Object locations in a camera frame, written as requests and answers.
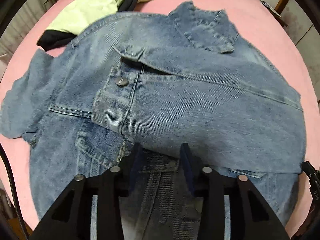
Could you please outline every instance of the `pink surface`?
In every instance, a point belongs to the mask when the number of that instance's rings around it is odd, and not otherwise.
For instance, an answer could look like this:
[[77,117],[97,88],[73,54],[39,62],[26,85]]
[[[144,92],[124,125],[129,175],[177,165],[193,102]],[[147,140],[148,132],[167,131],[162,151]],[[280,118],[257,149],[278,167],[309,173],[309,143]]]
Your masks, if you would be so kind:
[[[12,87],[13,81],[20,78],[27,70],[29,62],[38,48],[36,46],[37,39],[41,36],[44,29],[72,1],[60,0],[39,20],[36,26],[25,37],[13,55],[0,83],[0,101],[3,100],[6,91]],[[186,0],[154,0],[143,5],[138,5],[136,10],[167,14],[183,1]],[[307,133],[306,160],[309,160],[318,168],[320,166],[320,155],[317,153],[319,152],[320,142],[317,135],[320,134],[320,116],[316,95],[302,57],[285,31],[261,5],[259,0],[193,1],[201,9],[219,10],[225,8],[230,20],[238,28],[239,33],[260,49],[279,69],[289,84],[300,93]],[[50,51],[50,54],[56,56],[62,51],[63,49],[56,49]],[[29,188],[28,144],[21,138],[7,139],[3,136],[0,136],[0,142],[12,164],[22,213],[26,222],[31,228],[34,228],[38,223],[38,219]],[[10,193],[9,183],[6,179],[7,175],[2,163],[0,164],[0,178],[7,192]],[[307,177],[301,175],[298,204],[286,227],[290,236],[296,232],[308,214],[312,199],[308,188]]]

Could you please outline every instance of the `folded sleeve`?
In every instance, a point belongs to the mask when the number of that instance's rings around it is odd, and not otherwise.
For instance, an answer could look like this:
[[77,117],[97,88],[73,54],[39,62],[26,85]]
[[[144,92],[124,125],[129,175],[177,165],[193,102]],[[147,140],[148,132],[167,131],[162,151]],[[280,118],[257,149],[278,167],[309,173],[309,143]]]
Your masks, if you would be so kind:
[[37,50],[27,72],[13,83],[2,102],[0,132],[8,138],[34,133],[56,85],[54,58]]

